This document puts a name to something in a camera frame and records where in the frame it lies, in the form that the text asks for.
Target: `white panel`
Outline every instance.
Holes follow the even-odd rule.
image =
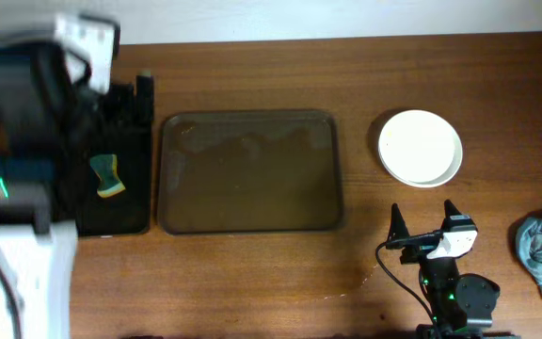
[[[542,30],[542,0],[0,0],[0,29],[56,10],[112,16],[125,44]]]

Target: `green light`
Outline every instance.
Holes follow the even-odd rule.
[[[6,183],[4,183],[4,178],[0,177],[0,187],[1,191],[4,193],[4,197],[9,198],[8,189],[6,188]]]

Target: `green sponge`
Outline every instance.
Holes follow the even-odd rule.
[[[117,174],[117,163],[116,154],[100,154],[89,159],[91,168],[100,178],[98,195],[102,198],[110,198],[125,190],[124,184]]]

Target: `round white plate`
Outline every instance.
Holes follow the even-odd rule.
[[[463,158],[461,139],[443,118],[422,110],[392,117],[378,140],[380,160],[399,181],[436,187],[451,180]]]

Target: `wooden tabletop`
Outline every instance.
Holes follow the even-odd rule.
[[[419,234],[440,226],[447,198],[479,229],[460,272],[501,286],[492,329],[542,337],[542,299],[511,246],[519,221],[542,210],[542,33],[122,46],[114,79],[134,81],[142,70],[156,80],[155,140],[161,123],[184,111],[318,108],[333,115],[345,226],[320,234],[171,236],[152,218],[147,234],[82,239],[72,338],[413,331],[429,319],[378,268],[374,249],[386,239],[393,202]],[[405,186],[376,160],[373,122],[407,108],[436,112],[461,136],[463,165],[447,185]],[[400,266],[398,251],[382,254],[417,291],[417,267]]]

